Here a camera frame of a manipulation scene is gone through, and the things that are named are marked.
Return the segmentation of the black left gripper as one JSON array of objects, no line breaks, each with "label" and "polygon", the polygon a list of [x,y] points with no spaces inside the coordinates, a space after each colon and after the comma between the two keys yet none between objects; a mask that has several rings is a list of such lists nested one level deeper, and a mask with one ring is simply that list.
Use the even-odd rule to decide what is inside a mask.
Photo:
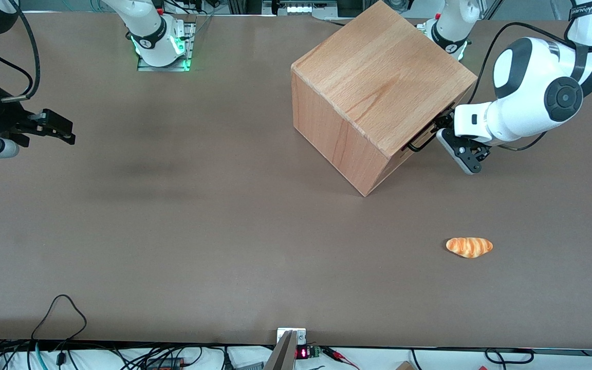
[{"label": "black left gripper", "polygon": [[431,133],[434,134],[443,128],[453,128],[454,108],[446,108],[432,120]]}]

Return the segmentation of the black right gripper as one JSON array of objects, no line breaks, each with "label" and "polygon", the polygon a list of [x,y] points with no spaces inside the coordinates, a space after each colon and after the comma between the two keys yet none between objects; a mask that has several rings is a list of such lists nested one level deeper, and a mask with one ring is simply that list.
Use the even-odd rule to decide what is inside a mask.
[{"label": "black right gripper", "polygon": [[[9,98],[10,94],[0,89],[0,99]],[[24,110],[19,102],[0,102],[0,156],[17,156],[20,146],[28,147],[29,138],[23,134],[14,133],[17,125],[28,118],[31,113]],[[39,124],[28,130],[36,136],[49,136],[63,140],[68,145],[75,145],[76,136],[61,130],[72,130],[73,122],[59,113],[44,108],[39,114]]]}]

